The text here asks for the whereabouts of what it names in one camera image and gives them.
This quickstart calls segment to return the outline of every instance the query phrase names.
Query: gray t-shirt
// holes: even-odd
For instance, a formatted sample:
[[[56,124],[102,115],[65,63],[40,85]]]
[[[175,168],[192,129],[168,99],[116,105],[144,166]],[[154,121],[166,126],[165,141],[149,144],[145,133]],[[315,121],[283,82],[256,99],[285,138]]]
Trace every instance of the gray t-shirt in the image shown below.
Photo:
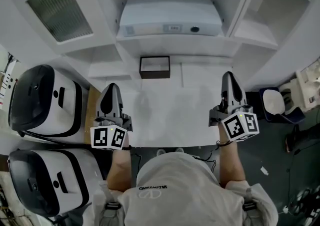
[[[231,181],[223,189],[206,164],[185,153],[151,159],[140,170],[136,185],[112,193],[123,206],[126,226],[276,225],[278,221],[276,207],[260,184],[250,187],[246,181]],[[258,210],[250,217],[243,210],[244,197],[257,203]],[[84,225],[93,225],[94,213],[91,208],[84,214],[88,223]]]

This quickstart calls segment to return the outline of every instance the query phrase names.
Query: logo on shirt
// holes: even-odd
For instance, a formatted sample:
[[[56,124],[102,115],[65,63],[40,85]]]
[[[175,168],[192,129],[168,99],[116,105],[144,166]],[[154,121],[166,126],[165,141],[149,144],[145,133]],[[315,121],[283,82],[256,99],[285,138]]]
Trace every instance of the logo on shirt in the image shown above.
[[[148,188],[167,188],[166,185],[163,186],[151,186],[151,187],[140,187],[139,190],[144,190]]]
[[[162,192],[159,189],[146,189],[139,193],[140,198],[157,199],[161,196]]]

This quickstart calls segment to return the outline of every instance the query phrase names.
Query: wire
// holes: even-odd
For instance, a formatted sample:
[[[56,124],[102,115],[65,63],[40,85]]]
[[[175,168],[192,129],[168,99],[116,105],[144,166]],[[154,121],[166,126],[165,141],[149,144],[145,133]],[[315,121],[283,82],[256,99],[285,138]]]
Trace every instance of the wire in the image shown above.
[[[224,144],[220,144],[220,141],[218,140],[218,141],[216,142],[216,149],[215,149],[215,150],[218,150],[220,147],[228,146],[228,145],[231,144],[231,143],[233,143],[233,141],[229,141],[229,140],[228,140],[228,142],[226,142],[226,143],[224,143]]]
[[[197,160],[203,161],[203,162],[213,163],[213,165],[211,167],[211,172],[213,173],[214,169],[215,169],[215,167],[217,165],[217,161],[215,159],[214,160],[210,160],[211,157],[212,157],[212,152],[213,152],[213,150],[210,151],[210,156],[207,159],[202,159],[202,158],[198,158],[198,157],[195,157],[195,156],[194,156],[194,158],[197,159]]]
[[[302,149],[297,149],[294,153],[293,153],[293,156],[292,156],[292,160],[291,160],[291,164],[290,164],[290,167],[286,170],[288,173],[289,173],[289,175],[288,175],[288,193],[287,193],[287,202],[288,202],[288,206],[290,205],[290,203],[291,203],[291,199],[290,199],[290,185],[291,185],[291,168],[292,168],[292,165],[293,165],[293,163],[294,163],[294,158],[295,158],[295,156],[296,155],[298,155],[301,151],[303,151],[303,150],[305,150],[305,149],[308,149],[308,148],[311,148],[311,147],[313,147],[313,146],[315,146],[315,145],[318,145],[318,144],[320,144],[320,141],[318,141],[318,142],[316,142],[316,143],[314,143],[314,144],[312,144],[312,145],[310,145],[310,146],[308,146],[308,147],[305,147],[305,148],[302,148]]]

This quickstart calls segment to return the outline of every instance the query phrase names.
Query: black box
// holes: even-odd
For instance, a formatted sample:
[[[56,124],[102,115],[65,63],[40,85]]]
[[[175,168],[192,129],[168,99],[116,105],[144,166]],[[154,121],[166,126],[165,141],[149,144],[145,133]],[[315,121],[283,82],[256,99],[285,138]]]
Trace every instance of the black box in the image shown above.
[[[140,57],[142,79],[170,78],[170,56]]]

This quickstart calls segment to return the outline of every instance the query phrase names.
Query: white box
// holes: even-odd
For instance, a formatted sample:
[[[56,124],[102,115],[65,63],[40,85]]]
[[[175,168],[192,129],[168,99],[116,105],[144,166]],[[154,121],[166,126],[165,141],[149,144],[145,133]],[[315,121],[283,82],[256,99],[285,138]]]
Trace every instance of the white box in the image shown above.
[[[91,127],[91,147],[122,149],[126,132],[127,130],[116,125]]]
[[[259,134],[257,115],[235,112],[221,121],[230,141],[243,141]]]
[[[122,36],[192,34],[216,36],[222,22],[211,0],[128,0]]]

